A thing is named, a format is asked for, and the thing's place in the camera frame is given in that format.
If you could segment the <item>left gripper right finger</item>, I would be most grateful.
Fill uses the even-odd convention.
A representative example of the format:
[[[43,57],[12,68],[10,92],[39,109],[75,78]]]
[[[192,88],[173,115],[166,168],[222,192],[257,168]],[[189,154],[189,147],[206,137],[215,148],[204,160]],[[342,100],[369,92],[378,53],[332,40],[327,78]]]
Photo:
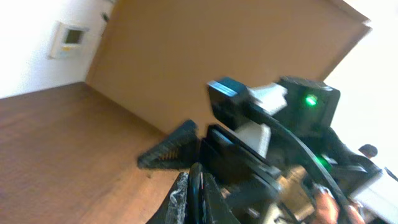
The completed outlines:
[[[214,177],[203,174],[204,223],[206,224],[240,224],[225,202]]]

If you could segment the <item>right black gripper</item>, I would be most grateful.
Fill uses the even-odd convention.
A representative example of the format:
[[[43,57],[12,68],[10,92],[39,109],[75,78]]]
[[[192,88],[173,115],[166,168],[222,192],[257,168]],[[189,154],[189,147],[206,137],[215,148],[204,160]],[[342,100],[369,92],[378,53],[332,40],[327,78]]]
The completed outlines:
[[[197,125],[184,121],[165,139],[137,158],[140,169],[182,170],[198,161]],[[282,190],[277,179],[282,172],[270,165],[227,129],[208,126],[201,139],[200,162],[216,181],[230,191],[227,204],[235,211],[265,214],[279,200]]]

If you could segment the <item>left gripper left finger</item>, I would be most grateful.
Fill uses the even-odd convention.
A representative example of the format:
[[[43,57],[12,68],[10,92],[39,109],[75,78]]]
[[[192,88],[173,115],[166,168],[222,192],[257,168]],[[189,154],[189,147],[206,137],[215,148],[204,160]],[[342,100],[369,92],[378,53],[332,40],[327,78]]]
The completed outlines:
[[[184,224],[189,174],[181,172],[147,224]]]

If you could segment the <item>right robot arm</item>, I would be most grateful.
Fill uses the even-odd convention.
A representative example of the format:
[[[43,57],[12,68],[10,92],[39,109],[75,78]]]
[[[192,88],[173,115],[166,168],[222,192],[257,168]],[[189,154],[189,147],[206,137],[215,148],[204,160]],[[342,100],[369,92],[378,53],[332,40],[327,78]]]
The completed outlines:
[[[338,221],[351,223],[350,189],[326,166],[333,159],[345,177],[359,185],[378,173],[366,157],[355,156],[331,130],[340,93],[322,82],[284,77],[287,106],[270,114],[249,88],[231,78],[208,84],[216,124],[198,138],[185,121],[168,138],[141,155],[148,169],[180,174],[151,223],[261,223],[279,201],[277,179],[300,165],[315,184],[326,187],[339,208]]]

